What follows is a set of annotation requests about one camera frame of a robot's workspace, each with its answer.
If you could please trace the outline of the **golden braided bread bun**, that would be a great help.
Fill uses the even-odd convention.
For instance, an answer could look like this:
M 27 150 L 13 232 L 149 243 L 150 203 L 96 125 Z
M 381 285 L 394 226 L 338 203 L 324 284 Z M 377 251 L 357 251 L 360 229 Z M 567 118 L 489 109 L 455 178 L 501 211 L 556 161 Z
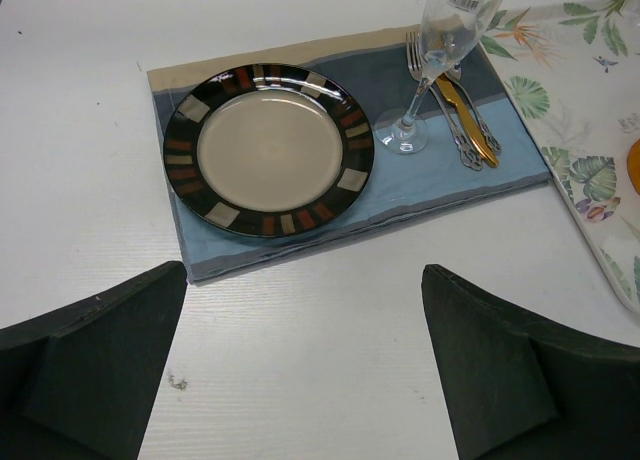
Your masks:
M 637 195 L 640 194 L 640 140 L 629 149 L 626 159 L 626 169 L 631 185 Z

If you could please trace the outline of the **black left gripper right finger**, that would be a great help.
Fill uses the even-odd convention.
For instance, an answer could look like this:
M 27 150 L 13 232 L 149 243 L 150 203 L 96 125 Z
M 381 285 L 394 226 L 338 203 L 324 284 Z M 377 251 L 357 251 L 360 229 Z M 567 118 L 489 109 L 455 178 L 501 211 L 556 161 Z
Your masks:
M 461 459 L 636 459 L 639 350 L 512 304 L 440 265 L 422 298 Z

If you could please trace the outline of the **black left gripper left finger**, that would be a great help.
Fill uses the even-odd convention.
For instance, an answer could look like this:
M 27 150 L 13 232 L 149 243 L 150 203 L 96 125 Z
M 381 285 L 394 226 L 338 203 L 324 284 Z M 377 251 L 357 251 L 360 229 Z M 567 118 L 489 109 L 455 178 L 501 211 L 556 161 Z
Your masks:
M 2 458 L 137 458 L 186 288 L 169 261 L 2 329 Z

